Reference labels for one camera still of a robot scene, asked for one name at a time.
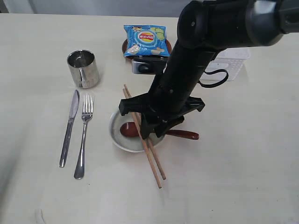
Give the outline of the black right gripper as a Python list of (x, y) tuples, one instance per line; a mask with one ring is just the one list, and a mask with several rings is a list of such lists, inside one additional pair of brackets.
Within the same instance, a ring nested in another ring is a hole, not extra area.
[(202, 111), (202, 99), (191, 97), (199, 80), (197, 72), (165, 72), (156, 75), (147, 93), (122, 99), (119, 111), (122, 116), (129, 112), (141, 114), (140, 131), (145, 140), (151, 133), (158, 138), (184, 122), (184, 115)]

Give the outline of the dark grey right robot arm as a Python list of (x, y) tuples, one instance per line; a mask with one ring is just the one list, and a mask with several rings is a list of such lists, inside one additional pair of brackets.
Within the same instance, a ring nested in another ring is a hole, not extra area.
[(143, 58), (155, 74), (149, 91), (119, 104), (122, 115), (141, 114), (141, 136), (163, 136), (202, 111), (204, 102), (191, 96), (208, 64), (229, 48), (263, 47), (299, 30), (296, 0), (193, 0), (181, 12), (177, 41), (166, 60)]

